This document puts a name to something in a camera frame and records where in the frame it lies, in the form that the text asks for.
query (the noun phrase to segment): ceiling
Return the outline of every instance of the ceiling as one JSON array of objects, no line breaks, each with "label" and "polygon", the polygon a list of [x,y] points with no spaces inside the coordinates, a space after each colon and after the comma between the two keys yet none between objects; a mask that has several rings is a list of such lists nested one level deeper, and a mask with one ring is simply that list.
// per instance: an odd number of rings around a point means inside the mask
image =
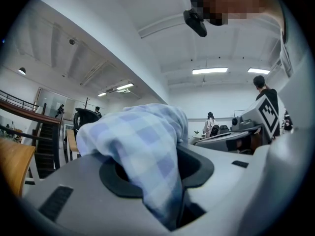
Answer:
[{"label": "ceiling", "polygon": [[[132,82],[134,86],[129,88],[130,93],[113,92],[103,98],[136,100],[145,96],[147,90],[111,62],[110,56],[104,56],[103,52],[100,55],[93,44],[88,44],[91,38],[42,1],[32,0],[21,12],[5,43],[10,55],[28,56],[42,62],[93,96]],[[71,39],[74,39],[74,45],[70,44]]]},{"label": "ceiling", "polygon": [[[273,70],[280,54],[280,28],[268,16],[229,20],[216,27],[205,23],[199,37],[184,22],[189,0],[116,0],[128,13],[142,39],[152,48],[170,89],[252,83],[250,67]],[[226,74],[192,75],[192,70],[228,67]]]}]

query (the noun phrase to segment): black hair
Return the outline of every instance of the black hair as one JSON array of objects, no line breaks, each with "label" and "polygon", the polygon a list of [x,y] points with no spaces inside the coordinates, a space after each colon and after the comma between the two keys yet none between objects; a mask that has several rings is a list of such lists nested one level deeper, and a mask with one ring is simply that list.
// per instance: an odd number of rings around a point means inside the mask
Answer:
[{"label": "black hair", "polygon": [[254,78],[253,83],[257,88],[261,89],[265,86],[265,78],[258,75]]},{"label": "black hair", "polygon": [[212,118],[212,119],[215,120],[215,117],[213,116],[213,113],[212,113],[212,112],[209,112],[209,113],[208,113],[208,119],[209,119],[209,118]]}]

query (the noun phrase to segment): black lamp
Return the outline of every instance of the black lamp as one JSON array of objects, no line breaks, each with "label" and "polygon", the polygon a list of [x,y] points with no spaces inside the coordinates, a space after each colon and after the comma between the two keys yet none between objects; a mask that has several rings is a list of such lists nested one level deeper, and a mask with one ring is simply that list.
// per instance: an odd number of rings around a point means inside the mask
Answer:
[{"label": "black lamp", "polygon": [[22,73],[23,75],[26,74],[26,70],[25,70],[24,67],[21,67],[21,68],[19,69],[19,72]]}]

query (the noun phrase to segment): blue and white checkered cloth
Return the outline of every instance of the blue and white checkered cloth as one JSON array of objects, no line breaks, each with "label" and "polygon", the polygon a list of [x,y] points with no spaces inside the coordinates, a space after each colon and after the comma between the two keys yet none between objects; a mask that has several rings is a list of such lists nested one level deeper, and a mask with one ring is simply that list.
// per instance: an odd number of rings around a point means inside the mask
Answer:
[{"label": "blue and white checkered cloth", "polygon": [[177,107],[128,107],[85,124],[77,134],[82,156],[100,152],[123,166],[143,191],[143,203],[168,229],[175,229],[182,202],[176,145],[188,142],[188,121]]}]

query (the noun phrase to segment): black shirt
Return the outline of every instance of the black shirt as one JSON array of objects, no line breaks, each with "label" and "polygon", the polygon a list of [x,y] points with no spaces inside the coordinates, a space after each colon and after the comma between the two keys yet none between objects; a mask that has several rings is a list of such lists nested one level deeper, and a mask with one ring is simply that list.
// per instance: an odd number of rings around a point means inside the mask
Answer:
[{"label": "black shirt", "polygon": [[[278,94],[277,91],[274,89],[264,89],[263,91],[260,92],[260,94],[257,96],[256,100],[258,100],[260,97],[263,95],[266,95],[267,98],[269,99],[270,103],[273,105],[275,108],[278,116],[279,116],[279,106],[278,106]],[[278,124],[274,136],[279,136],[280,135],[280,124]]]}]

